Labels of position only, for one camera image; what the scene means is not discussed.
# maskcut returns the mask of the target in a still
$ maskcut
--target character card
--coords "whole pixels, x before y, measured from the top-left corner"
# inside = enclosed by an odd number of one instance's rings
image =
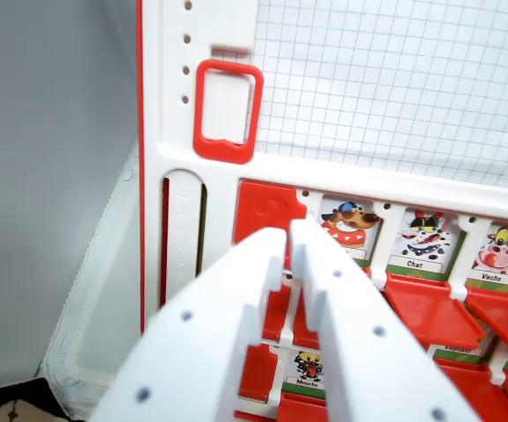
[[[286,365],[283,390],[324,398],[324,372],[320,354],[292,350]]]
[[[508,293],[508,223],[492,223],[467,284]]]
[[[453,347],[453,346],[443,346],[443,345],[432,345],[435,347],[436,352],[434,353],[434,358],[441,359],[449,359],[449,360],[457,360],[459,362],[468,362],[468,363],[482,363],[486,361],[492,351],[494,350],[494,346],[498,340],[497,335],[494,331],[471,309],[467,308],[467,311],[471,316],[476,320],[476,322],[481,325],[486,334],[486,337],[481,340],[479,346],[476,349],[464,349],[462,347]]]
[[[395,240],[388,269],[393,273],[437,280],[454,262],[461,229],[453,215],[407,209]]]
[[[381,219],[373,202],[323,197],[318,222],[354,259],[369,261]]]

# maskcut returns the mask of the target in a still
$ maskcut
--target red rectangular clip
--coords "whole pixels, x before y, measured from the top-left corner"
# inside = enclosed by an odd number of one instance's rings
[[[203,98],[205,93],[205,74],[209,69],[221,70],[234,75],[254,76],[254,102],[252,104],[252,117],[250,132],[244,145],[236,145],[226,139],[208,140],[202,134],[203,128]],[[197,87],[195,93],[195,124],[193,129],[193,149],[199,156],[210,160],[224,161],[234,164],[246,164],[254,156],[254,142],[258,129],[258,118],[262,104],[262,89],[264,77],[260,69],[235,62],[222,62],[220,60],[205,60],[198,67]]]

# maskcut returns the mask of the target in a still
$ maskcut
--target dark floor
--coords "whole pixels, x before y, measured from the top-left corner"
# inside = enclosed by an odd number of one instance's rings
[[[49,388],[49,384],[43,378],[23,382],[21,384],[11,385],[0,389],[0,406],[9,402],[23,400],[33,406],[50,413],[57,418],[69,419],[62,411],[61,406]],[[15,411],[8,414],[10,421],[17,417]]]

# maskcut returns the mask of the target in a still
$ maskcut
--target white wall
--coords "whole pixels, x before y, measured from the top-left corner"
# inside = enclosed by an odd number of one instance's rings
[[[31,378],[137,136],[104,4],[0,0],[0,385]]]

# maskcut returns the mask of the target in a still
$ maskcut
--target white grid sheet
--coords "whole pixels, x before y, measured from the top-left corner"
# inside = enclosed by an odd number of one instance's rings
[[[508,0],[260,0],[214,57],[264,72],[257,151],[508,187]]]

